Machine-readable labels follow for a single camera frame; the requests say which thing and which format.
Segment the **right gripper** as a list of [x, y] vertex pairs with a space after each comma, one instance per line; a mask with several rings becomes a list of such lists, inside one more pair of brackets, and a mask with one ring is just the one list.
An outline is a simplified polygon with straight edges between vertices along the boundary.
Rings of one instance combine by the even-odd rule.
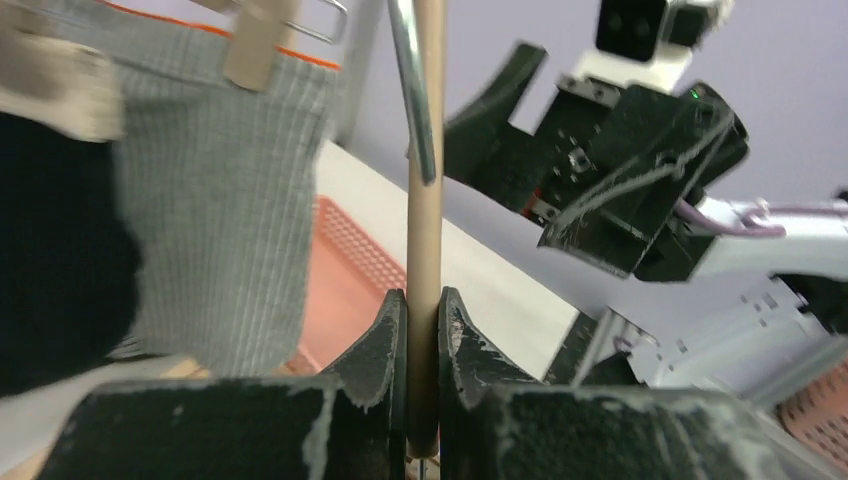
[[510, 118], [546, 59], [516, 44], [445, 122], [444, 174], [524, 213], [542, 227], [542, 248], [622, 278], [692, 277], [716, 237], [676, 207], [747, 156], [741, 119], [702, 82], [672, 95], [564, 79], [528, 133]]

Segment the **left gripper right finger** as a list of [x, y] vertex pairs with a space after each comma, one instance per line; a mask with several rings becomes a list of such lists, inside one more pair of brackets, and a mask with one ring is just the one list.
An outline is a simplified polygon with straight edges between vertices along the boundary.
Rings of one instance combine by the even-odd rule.
[[438, 328], [445, 479], [782, 479], [735, 398], [699, 389], [546, 385], [444, 289]]

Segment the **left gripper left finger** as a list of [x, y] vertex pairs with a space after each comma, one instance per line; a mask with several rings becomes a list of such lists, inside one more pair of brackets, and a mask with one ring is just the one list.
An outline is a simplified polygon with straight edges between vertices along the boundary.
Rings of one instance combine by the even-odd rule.
[[407, 305], [314, 376], [107, 383], [72, 411], [44, 479], [402, 479]]

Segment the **wooden clip hanger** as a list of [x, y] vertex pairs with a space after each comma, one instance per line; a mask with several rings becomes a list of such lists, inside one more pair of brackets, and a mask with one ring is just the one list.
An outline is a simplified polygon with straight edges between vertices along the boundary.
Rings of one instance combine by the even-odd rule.
[[442, 290], [442, 196], [447, 7], [391, 1], [392, 37], [410, 136], [407, 200], [408, 454], [438, 452], [438, 311]]
[[348, 10], [336, 0], [323, 0], [336, 14], [333, 30], [323, 34], [297, 22], [301, 3], [287, 0], [198, 0], [198, 5], [223, 13], [237, 9], [223, 73], [233, 84], [247, 90], [261, 91], [268, 86], [277, 48], [291, 43], [297, 32], [327, 44], [342, 40]]

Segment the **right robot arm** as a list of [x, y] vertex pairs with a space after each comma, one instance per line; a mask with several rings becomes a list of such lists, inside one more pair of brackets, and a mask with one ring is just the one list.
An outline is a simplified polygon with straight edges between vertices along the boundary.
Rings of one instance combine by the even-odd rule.
[[684, 283], [757, 272], [769, 281], [698, 334], [654, 341], [616, 313], [584, 359], [652, 387], [710, 388], [715, 373], [802, 335], [847, 331], [847, 202], [797, 206], [710, 197], [740, 163], [747, 133], [707, 84], [673, 87], [679, 54], [646, 64], [590, 51], [563, 76], [534, 132], [510, 117], [546, 58], [519, 44], [480, 95], [444, 127], [445, 173], [541, 230], [539, 246], [620, 278]]

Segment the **grey striped underwear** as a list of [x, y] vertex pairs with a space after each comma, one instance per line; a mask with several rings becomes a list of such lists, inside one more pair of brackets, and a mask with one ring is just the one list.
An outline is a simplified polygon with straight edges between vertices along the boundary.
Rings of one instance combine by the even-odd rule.
[[100, 1], [49, 1], [55, 34], [117, 65], [119, 204], [141, 307], [115, 359], [183, 354], [222, 375], [282, 366], [302, 332], [316, 153], [336, 65], [281, 52], [260, 92], [227, 80], [220, 33]]

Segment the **black underwear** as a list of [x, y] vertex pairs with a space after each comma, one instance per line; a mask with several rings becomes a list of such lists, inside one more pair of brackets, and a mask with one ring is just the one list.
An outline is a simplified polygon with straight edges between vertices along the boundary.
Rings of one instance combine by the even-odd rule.
[[1, 118], [1, 392], [101, 366], [137, 311], [140, 249], [112, 149]]

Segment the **pink plastic basket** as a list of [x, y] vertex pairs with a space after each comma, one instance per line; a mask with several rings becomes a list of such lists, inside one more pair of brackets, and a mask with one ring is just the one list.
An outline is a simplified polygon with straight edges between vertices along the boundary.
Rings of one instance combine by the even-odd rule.
[[404, 268], [337, 203], [318, 196], [304, 325], [286, 369], [326, 368], [370, 328], [386, 292], [405, 287]]

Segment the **aluminium corner post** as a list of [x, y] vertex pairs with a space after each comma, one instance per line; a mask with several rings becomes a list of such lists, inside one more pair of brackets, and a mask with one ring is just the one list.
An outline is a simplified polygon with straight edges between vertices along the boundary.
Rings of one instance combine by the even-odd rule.
[[332, 141], [348, 149], [354, 138], [384, 1], [357, 1], [349, 26], [333, 116]]

